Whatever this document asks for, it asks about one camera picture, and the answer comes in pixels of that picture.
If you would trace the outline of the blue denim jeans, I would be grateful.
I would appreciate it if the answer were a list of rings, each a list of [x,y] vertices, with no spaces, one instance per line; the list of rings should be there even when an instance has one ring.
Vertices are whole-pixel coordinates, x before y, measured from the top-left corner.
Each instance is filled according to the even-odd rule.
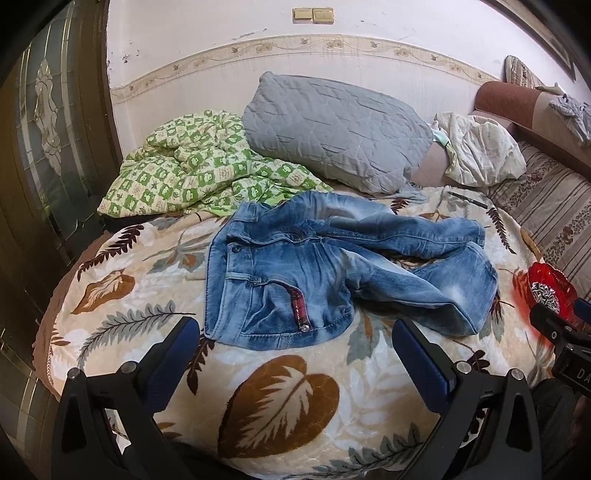
[[[307,348],[349,328],[356,303],[443,335],[479,333],[498,290],[484,227],[307,191],[245,202],[208,250],[207,338],[256,351]]]

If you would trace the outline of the striped floral bed sheet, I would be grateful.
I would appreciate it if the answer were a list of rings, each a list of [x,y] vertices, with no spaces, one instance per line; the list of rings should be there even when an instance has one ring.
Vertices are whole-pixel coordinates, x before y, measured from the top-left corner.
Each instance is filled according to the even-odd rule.
[[[526,172],[488,189],[494,205],[524,227],[546,262],[590,299],[590,182],[526,141]]]

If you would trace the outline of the leaf pattern fleece blanket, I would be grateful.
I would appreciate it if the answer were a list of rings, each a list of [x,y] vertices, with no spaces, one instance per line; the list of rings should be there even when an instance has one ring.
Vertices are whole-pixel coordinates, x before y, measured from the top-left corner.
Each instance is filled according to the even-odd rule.
[[[489,206],[484,210],[449,195]],[[488,371],[522,370],[535,384],[553,355],[529,323],[528,268],[542,256],[528,231],[483,194],[428,188],[394,210],[432,221],[466,217],[487,232],[499,292],[480,334],[428,331],[453,360],[474,354]],[[204,317],[206,253],[221,219],[163,216],[97,239],[54,292],[34,343],[33,365],[60,393],[67,372],[111,373],[139,360],[183,316]],[[309,348],[256,352],[202,340],[167,408],[165,437],[218,455],[263,479],[345,479],[399,470],[437,422],[393,349],[394,321],[356,313],[346,332]]]

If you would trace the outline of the black pen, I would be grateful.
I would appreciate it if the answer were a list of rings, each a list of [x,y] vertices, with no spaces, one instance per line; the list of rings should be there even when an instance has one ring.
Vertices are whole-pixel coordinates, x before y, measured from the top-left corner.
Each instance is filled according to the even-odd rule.
[[[457,192],[454,192],[454,191],[449,191],[448,193],[449,193],[449,195],[453,196],[454,198],[457,198],[457,199],[460,199],[462,201],[468,202],[468,203],[470,203],[472,205],[475,205],[475,206],[477,206],[479,208],[482,208],[484,210],[488,210],[489,209],[489,206],[486,203],[483,203],[483,202],[478,201],[476,199],[467,197],[465,195],[462,195],[462,194],[457,193]]]

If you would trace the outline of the white crumpled cloth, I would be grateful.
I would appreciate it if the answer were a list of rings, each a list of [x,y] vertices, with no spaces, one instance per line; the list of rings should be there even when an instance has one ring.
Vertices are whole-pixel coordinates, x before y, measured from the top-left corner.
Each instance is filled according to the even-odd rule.
[[[526,160],[517,141],[494,119],[437,113],[432,131],[448,157],[444,175],[459,185],[491,187],[526,173]]]

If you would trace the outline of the grey cloth on headboard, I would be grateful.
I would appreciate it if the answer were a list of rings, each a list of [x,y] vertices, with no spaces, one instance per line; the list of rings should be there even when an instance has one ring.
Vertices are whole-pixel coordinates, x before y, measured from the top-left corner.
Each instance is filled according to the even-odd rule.
[[[588,103],[579,102],[574,97],[563,94],[551,99],[549,107],[562,119],[583,147],[590,145],[591,117]]]

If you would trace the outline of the striped cushion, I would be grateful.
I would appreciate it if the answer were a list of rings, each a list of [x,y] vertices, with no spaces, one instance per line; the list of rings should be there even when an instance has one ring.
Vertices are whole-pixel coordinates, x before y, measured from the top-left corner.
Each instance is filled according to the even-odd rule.
[[[513,55],[508,55],[504,60],[504,81],[532,89],[543,85],[543,82],[518,57]]]

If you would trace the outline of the dark wooden glass door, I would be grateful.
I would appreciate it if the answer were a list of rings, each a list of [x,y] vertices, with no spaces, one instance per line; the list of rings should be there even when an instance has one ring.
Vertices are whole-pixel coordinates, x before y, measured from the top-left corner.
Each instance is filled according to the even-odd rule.
[[[121,158],[104,1],[5,1],[32,23],[1,64],[1,475],[45,479],[57,409],[33,366],[52,294],[103,232]]]

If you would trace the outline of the green checkered quilt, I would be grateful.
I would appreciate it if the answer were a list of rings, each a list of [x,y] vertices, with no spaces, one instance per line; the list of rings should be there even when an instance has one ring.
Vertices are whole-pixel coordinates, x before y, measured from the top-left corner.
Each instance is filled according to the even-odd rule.
[[[98,206],[111,218],[205,211],[235,213],[242,202],[280,204],[332,187],[300,164],[256,153],[242,119],[204,110],[157,127],[129,153]]]

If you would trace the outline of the grey quilted pillow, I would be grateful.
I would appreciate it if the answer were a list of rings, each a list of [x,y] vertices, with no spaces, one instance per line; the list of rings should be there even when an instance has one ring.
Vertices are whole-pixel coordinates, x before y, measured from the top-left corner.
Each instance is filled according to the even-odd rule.
[[[242,114],[249,146],[363,193],[394,194],[434,140],[400,100],[317,77],[263,73]]]

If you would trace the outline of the beige wall switch plate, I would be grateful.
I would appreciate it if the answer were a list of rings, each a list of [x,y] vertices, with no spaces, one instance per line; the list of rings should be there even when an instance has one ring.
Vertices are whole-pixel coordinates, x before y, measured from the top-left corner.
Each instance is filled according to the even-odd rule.
[[[335,11],[329,7],[297,7],[293,12],[294,23],[329,24],[335,22]]]

